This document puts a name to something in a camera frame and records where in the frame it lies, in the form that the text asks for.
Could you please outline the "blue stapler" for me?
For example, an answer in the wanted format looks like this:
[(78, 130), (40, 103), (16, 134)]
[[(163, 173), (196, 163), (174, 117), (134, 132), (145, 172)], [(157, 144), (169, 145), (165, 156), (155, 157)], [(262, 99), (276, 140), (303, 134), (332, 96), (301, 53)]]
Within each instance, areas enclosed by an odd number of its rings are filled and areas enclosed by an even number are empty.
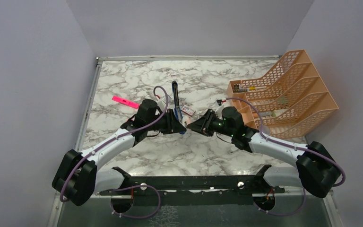
[(175, 80), (172, 82), (172, 91), (173, 91), (173, 100), (174, 100), (174, 113), (179, 123), (183, 126), (184, 123), (180, 108), (178, 83)]

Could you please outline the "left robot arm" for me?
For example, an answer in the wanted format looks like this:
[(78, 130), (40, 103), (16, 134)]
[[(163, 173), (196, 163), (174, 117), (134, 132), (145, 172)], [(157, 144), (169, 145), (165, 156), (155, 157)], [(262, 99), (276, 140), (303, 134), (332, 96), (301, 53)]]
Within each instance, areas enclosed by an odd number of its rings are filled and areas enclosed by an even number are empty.
[(129, 190), (130, 182), (120, 170), (102, 170), (118, 154), (136, 146), (149, 131), (164, 135), (185, 132), (172, 109), (161, 111), (157, 102), (145, 99), (135, 115), (123, 123), (109, 138), (81, 152), (70, 150), (53, 179), (52, 187), (61, 202), (84, 204), (94, 193), (113, 189), (118, 194)]

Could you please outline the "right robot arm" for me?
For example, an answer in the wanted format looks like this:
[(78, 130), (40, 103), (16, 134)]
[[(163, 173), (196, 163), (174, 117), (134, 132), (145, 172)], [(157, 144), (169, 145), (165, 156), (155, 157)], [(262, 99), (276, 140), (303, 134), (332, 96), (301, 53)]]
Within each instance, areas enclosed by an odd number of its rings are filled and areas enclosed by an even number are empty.
[(289, 167), (269, 167), (254, 179), (254, 187), (266, 192), (271, 187), (304, 188), (318, 198), (324, 198), (334, 186), (341, 172), (322, 144), (297, 144), (261, 134), (245, 125), (242, 115), (234, 107), (226, 107), (219, 118), (211, 109), (187, 128), (211, 137), (215, 133), (231, 137), (238, 149), (259, 153), (281, 160)]

